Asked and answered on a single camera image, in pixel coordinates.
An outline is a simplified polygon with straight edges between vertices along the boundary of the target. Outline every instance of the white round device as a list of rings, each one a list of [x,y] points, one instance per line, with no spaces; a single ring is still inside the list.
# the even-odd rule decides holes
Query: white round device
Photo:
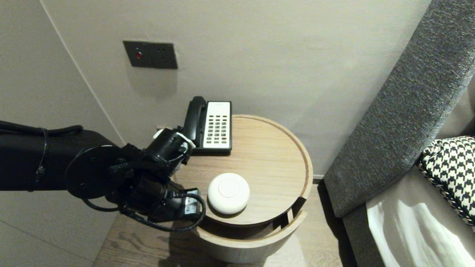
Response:
[[[208,187],[211,206],[222,214],[235,214],[243,210],[249,201],[249,185],[235,173],[216,176]]]

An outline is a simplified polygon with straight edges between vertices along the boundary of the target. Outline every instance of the telephone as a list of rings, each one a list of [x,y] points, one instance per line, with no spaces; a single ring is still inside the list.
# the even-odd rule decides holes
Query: telephone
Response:
[[[193,155],[231,154],[231,102],[195,96],[186,113],[182,134],[196,145]]]

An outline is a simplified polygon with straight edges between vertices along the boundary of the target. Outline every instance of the wall socket panel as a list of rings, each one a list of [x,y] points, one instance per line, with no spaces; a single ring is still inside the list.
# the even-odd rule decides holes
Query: wall socket panel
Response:
[[[178,69],[172,43],[123,41],[123,46],[134,67]]]

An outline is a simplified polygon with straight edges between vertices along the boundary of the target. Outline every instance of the black and white pillow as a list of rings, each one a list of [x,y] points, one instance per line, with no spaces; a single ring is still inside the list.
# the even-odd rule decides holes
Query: black and white pillow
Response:
[[[434,140],[422,152],[418,167],[475,231],[474,156],[473,136]]]

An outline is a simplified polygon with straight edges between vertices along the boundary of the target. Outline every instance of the wooden side table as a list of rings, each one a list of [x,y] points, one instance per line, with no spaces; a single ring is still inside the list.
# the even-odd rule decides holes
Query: wooden side table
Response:
[[[184,188],[198,187],[204,199],[211,180],[224,172],[246,179],[250,198],[235,216],[207,205],[207,220],[194,233],[210,256],[232,263],[261,261],[276,252],[302,223],[301,210],[313,178],[302,143],[283,126],[258,116],[235,115],[228,157],[193,157],[175,175]]]

